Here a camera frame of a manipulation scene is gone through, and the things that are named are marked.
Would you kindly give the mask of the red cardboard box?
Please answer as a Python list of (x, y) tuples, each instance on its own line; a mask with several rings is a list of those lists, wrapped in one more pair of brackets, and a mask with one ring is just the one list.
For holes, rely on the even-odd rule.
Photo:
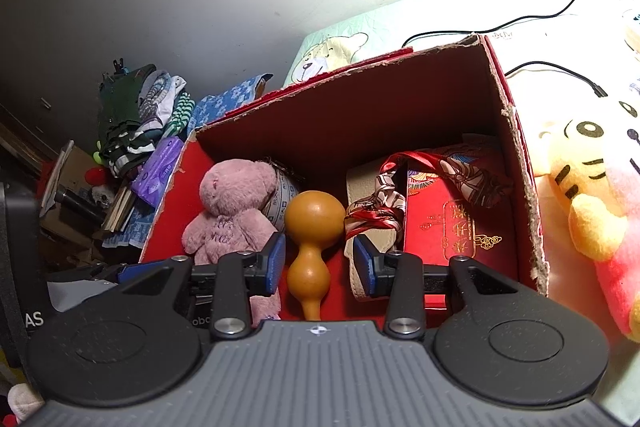
[(186, 141), (141, 258), (178, 255), (202, 209), (198, 187), (218, 160), (271, 159), (304, 190), (346, 195), (350, 169), (396, 152), (492, 135), (502, 150), (518, 253), (530, 288), (546, 271), (533, 169), (494, 49), (470, 37), (420, 52), (397, 51), (264, 95)]

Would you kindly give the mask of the pile of folded clothes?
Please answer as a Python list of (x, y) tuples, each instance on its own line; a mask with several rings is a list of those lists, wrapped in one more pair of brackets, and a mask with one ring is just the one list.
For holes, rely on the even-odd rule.
[(102, 75), (94, 160), (112, 176), (138, 169), (160, 140), (186, 130), (195, 101), (186, 80), (153, 64), (128, 68), (119, 58)]

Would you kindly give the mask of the blue white checkered towel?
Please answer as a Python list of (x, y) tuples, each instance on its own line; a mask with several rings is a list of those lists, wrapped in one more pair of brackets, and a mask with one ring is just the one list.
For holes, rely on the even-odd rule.
[(258, 100), (264, 94), (265, 87), (271, 78), (272, 74), (265, 72), (244, 80), (221, 94), (204, 96), (194, 106), (186, 133), (191, 134), (235, 109)]

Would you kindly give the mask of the purple tissue pack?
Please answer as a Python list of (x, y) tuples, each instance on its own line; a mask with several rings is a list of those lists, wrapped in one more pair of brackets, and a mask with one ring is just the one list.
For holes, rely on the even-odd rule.
[(131, 183), (131, 190), (143, 202), (157, 208), (180, 156), (183, 141), (178, 136), (160, 139), (151, 156)]

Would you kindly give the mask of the orange gourd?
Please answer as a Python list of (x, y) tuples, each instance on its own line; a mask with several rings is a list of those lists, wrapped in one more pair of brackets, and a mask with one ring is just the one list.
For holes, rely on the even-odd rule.
[(285, 231), (297, 246), (288, 267), (288, 292), (300, 303), (306, 321), (321, 320), (321, 303), (330, 287), (330, 271), (323, 251), (344, 235), (345, 208), (333, 195), (305, 191), (295, 196), (285, 213)]

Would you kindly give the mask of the red patterned ribbon scarf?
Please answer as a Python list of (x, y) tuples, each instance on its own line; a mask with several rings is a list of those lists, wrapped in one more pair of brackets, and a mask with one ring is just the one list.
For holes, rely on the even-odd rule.
[(495, 207), (511, 186), (502, 154), (487, 136), (393, 153), (349, 176), (346, 237), (381, 232), (400, 245), (416, 230), (441, 225), (448, 215), (458, 222), (474, 209)]

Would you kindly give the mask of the red gift envelope box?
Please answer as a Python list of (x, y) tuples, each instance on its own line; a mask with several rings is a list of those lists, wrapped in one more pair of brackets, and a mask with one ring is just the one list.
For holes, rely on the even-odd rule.
[(468, 256), (513, 280), (518, 277), (510, 202), (472, 205), (434, 173), (407, 174), (404, 248), (426, 265)]

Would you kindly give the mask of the pink plush bear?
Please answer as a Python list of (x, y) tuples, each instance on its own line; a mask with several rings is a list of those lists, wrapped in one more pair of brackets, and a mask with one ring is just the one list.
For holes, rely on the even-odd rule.
[(261, 251), (277, 232), (262, 213), (276, 187), (276, 172), (266, 162), (217, 162), (200, 183), (204, 209), (184, 229), (183, 251), (197, 265), (214, 265), (239, 251)]

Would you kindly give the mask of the yellow tiger plush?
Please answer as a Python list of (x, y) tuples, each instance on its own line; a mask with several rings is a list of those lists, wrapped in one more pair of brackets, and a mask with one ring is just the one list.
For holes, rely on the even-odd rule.
[(620, 332), (639, 340), (639, 103), (609, 95), (539, 130), (530, 153), (596, 269)]

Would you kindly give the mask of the measuring tape roll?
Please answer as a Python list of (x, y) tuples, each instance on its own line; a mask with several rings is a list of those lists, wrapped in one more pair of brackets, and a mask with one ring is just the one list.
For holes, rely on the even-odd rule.
[(276, 188), (267, 199), (267, 202), (265, 202), (265, 205), (262, 206), (262, 214), (278, 232), (283, 232), (285, 230), (285, 211), (299, 191), (284, 169), (277, 164), (272, 164), (272, 168), (276, 174)]

